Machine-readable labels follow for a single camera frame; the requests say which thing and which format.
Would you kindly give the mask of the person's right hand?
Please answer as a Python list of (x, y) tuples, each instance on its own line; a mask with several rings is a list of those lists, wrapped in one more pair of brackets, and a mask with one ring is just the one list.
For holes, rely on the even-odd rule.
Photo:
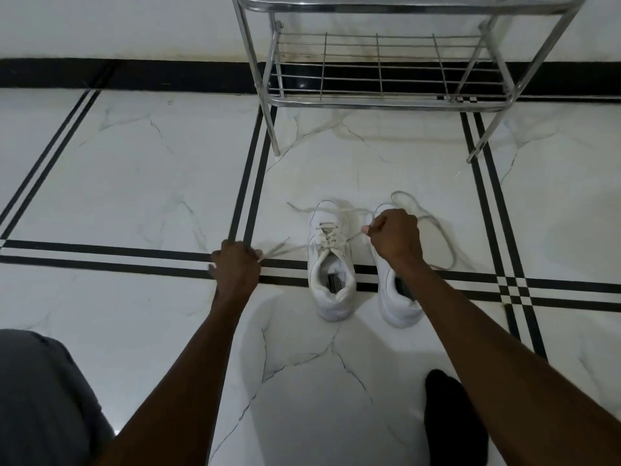
[(385, 209), (370, 224), (383, 224), (382, 237), (370, 239), (395, 272), (424, 266), (417, 218), (404, 209)]

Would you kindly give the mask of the white sneaker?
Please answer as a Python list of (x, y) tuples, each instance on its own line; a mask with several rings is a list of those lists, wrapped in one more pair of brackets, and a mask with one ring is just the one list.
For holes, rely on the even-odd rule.
[(307, 279), (320, 317), (343, 321), (353, 313), (356, 280), (344, 211), (322, 201), (310, 211), (307, 239)]
[(374, 258), (378, 283), (379, 306), (384, 320), (396, 328), (414, 326), (423, 317), (423, 309), (414, 292), (406, 282), (371, 246)]

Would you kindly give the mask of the person's left forearm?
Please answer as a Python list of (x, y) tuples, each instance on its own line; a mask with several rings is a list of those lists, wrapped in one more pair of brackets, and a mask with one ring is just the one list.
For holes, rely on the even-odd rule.
[(218, 283), (206, 320), (93, 466), (206, 466), (232, 341), (256, 286)]

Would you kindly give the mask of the person's right forearm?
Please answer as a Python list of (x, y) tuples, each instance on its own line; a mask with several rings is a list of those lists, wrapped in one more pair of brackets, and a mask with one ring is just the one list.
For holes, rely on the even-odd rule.
[(421, 258), (391, 264), (413, 290), (505, 462), (621, 466), (621, 423)]

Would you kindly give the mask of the person's grey trouser leg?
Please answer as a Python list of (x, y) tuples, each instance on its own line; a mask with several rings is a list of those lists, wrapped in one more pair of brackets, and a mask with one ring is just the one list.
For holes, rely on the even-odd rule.
[(89, 466), (114, 438), (61, 342), (0, 329), (0, 466)]

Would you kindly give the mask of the person's black sock foot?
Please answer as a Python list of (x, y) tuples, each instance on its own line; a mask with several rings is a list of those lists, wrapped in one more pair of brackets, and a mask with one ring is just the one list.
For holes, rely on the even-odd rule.
[(434, 369), (425, 394), (430, 466), (487, 466), (489, 434), (462, 384)]

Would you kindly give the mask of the person's left hand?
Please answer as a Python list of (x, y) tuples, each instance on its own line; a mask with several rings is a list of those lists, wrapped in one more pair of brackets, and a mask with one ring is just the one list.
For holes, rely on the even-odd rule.
[(261, 264), (219, 265), (219, 250), (216, 250), (209, 273), (216, 281), (215, 300), (246, 304), (258, 285)]

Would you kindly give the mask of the white shoelace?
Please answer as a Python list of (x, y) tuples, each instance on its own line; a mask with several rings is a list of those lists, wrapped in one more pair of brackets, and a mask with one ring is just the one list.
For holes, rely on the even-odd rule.
[[(300, 208), (300, 207), (294, 205), (293, 203), (291, 203), (289, 201), (287, 201), (286, 203), (294, 211), (296, 211), (298, 213), (308, 214), (311, 217), (314, 217), (315, 213), (318, 212), (318, 211), (325, 212), (327, 214), (330, 214), (331, 216), (339, 217), (339, 218), (343, 217), (346, 214), (350, 214), (350, 213), (363, 213), (363, 214), (371, 216), (371, 217), (373, 217), (373, 215), (374, 215), (373, 210), (367, 209), (367, 208), (363, 208), (363, 207), (339, 207), (337, 205), (335, 208), (330, 208), (330, 207), (326, 207), (324, 205), (320, 205), (319, 204), (319, 205), (316, 205), (315, 207)], [(282, 255), (287, 255), (287, 254), (292, 253), (294, 251), (309, 250), (309, 249), (311, 249), (313, 247), (317, 247), (318, 249), (339, 249), (339, 250), (342, 250), (347, 243), (350, 243), (357, 236), (362, 234), (362, 231), (359, 230), (356, 234), (354, 234), (354, 235), (352, 235), (350, 237), (343, 237), (341, 230), (336, 231), (337, 227), (341, 228), (341, 226), (338, 226), (336, 224), (332, 224), (332, 226), (330, 226), (330, 229), (329, 229), (330, 232), (328, 232), (328, 233), (322, 232), (322, 234), (321, 234), (322, 241), (320, 243), (310, 243), (309, 242), (307, 244), (296, 245), (294, 247), (290, 247), (290, 248), (287, 249), (286, 248), (286, 244), (287, 244), (288, 240), (290, 239), (288, 237), (285, 240), (283, 240), (282, 242), (278, 243), (273, 248), (271, 248), (270, 250), (264, 251), (261, 254), (261, 256), (260, 256), (259, 261), (266, 261), (266, 260), (270, 260), (270, 259), (275, 259), (276, 257), (280, 257)]]
[(395, 208), (404, 209), (417, 218), (426, 262), (434, 270), (454, 270), (460, 262), (460, 252), (440, 220), (422, 207), (415, 196), (406, 191), (393, 191), (391, 203)]

